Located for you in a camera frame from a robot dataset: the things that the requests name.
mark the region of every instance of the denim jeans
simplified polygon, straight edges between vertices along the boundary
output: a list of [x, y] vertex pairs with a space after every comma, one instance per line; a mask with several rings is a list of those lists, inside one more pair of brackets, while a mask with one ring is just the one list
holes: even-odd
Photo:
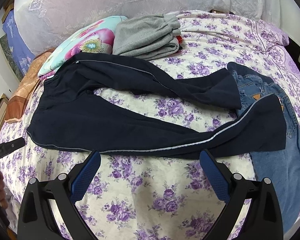
[[283, 89], [269, 77], [263, 76], [245, 66], [230, 62], [227, 66], [237, 82], [242, 109], [270, 93], [275, 94], [282, 105], [287, 124], [286, 148], [272, 152], [250, 152], [257, 180], [268, 177], [274, 184], [287, 232], [300, 212], [300, 127], [292, 104]]

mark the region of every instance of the bed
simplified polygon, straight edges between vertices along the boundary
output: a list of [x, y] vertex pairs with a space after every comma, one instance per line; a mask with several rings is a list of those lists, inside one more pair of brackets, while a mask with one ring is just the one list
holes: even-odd
[[[300, 124], [300, 72], [284, 49], [285, 33], [262, 20], [257, 22], [231, 14], [191, 10], [175, 13], [181, 24], [183, 50], [152, 61], [175, 79], [206, 76], [234, 61], [271, 77], [288, 94]], [[38, 105], [43, 84], [29, 100], [21, 122], [5, 123], [0, 143], [18, 137], [26, 146], [0, 160], [0, 170], [12, 192], [11, 220], [17, 217], [27, 182], [54, 179], [83, 162], [88, 153], [48, 150], [35, 145], [26, 128]], [[197, 131], [213, 130], [235, 118], [226, 109], [204, 107], [155, 95], [134, 96], [111, 89], [95, 91], [109, 102], [137, 113]], [[249, 154], [218, 159], [232, 172], [255, 179]], [[229, 239], [240, 231], [249, 201], [245, 202]], [[56, 221], [70, 239], [55, 203]], [[200, 168], [199, 161], [173, 158], [102, 155], [101, 167], [85, 197], [76, 206], [99, 239], [202, 239], [220, 214], [219, 201]]]

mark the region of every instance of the gray folded pants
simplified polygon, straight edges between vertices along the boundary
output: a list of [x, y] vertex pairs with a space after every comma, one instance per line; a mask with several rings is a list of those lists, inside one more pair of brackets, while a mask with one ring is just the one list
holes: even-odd
[[120, 22], [115, 30], [113, 54], [145, 60], [179, 50], [180, 23], [174, 15], [155, 14]]

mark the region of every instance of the brown leather patch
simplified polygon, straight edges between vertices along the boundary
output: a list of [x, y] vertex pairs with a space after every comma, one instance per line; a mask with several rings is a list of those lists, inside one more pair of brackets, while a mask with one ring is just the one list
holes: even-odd
[[258, 100], [258, 99], [260, 99], [261, 98], [261, 95], [260, 94], [256, 94], [256, 95], [254, 95], [254, 96], [252, 96], [255, 100]]

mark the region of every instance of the folded clothing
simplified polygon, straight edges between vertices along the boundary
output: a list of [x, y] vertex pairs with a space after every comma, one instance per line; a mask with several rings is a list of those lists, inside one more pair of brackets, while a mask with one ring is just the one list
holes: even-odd
[[232, 71], [240, 93], [242, 109], [237, 110], [237, 115], [271, 93], [281, 103], [287, 125], [285, 149], [250, 152], [250, 155], [257, 180], [265, 177], [272, 180], [282, 213], [283, 230], [287, 232], [300, 211], [300, 127], [296, 114], [287, 94], [270, 77], [234, 62], [228, 63], [227, 68]]
[[113, 54], [152, 60], [179, 50], [180, 23], [175, 15], [155, 14], [121, 22], [115, 30]]
[[50, 55], [51, 52], [45, 52], [33, 60], [28, 72], [21, 80], [17, 90], [13, 93], [8, 102], [6, 114], [4, 116], [5, 122], [14, 123], [21, 121], [28, 101], [40, 82], [40, 79], [38, 78], [38, 71]]
[[277, 96], [254, 102], [236, 120], [214, 131], [195, 130], [137, 114], [93, 94], [95, 89], [129, 90], [180, 97], [198, 105], [241, 108], [237, 84], [226, 69], [206, 77], [175, 80], [134, 57], [79, 53], [44, 82], [27, 133], [37, 145], [101, 154], [199, 159], [285, 148], [286, 123]]
[[125, 16], [111, 16], [84, 27], [62, 42], [52, 53], [38, 73], [40, 80], [52, 78], [61, 65], [73, 55], [83, 51], [112, 53], [114, 30]]

